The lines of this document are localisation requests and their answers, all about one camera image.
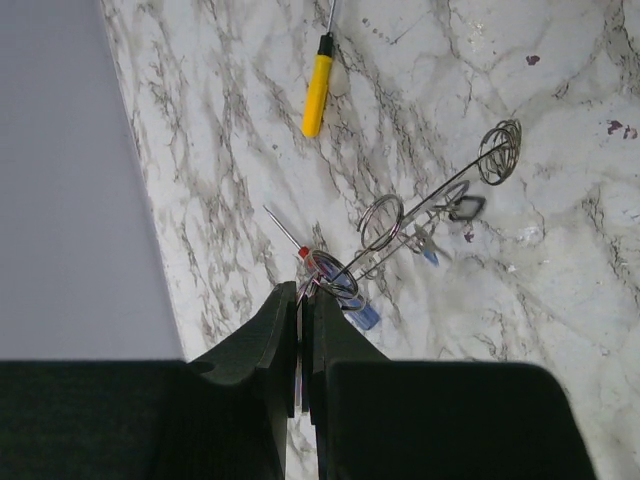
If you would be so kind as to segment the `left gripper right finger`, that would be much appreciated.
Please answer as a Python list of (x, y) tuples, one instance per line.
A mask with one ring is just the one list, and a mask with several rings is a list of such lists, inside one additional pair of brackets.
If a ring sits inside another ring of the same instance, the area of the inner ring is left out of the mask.
[(323, 479), (592, 479), (568, 399), (528, 363), (392, 360), (318, 293), (305, 398)]

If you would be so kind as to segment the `black key fob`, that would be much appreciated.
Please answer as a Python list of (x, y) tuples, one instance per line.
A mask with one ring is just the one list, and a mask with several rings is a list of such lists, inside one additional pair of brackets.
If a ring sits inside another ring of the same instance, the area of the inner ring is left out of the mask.
[(297, 364), (295, 404), (303, 414), (310, 411), (309, 386), (313, 372), (313, 304), (303, 295), (297, 308)]

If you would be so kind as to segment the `round metal keyring disc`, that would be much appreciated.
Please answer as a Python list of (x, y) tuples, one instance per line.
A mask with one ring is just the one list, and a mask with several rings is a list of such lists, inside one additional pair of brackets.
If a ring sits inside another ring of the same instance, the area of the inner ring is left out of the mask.
[(353, 258), (341, 263), (324, 251), (309, 251), (303, 259), (307, 283), (336, 298), (351, 300), (359, 295), (358, 281), (378, 276), (384, 263), (399, 250), (419, 256), (434, 254), (436, 228), (445, 221), (474, 221), (486, 206), (484, 191), (503, 184), (514, 173), (522, 133), (518, 119), (498, 122), (482, 137), (477, 158), (411, 209), (406, 209), (396, 194), (376, 199), (357, 223), (360, 249)]

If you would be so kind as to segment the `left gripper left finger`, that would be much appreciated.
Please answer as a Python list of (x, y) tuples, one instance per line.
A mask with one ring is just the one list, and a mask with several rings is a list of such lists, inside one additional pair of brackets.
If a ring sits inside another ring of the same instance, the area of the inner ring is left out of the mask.
[(281, 479), (296, 288), (199, 358), (5, 361), (5, 479)]

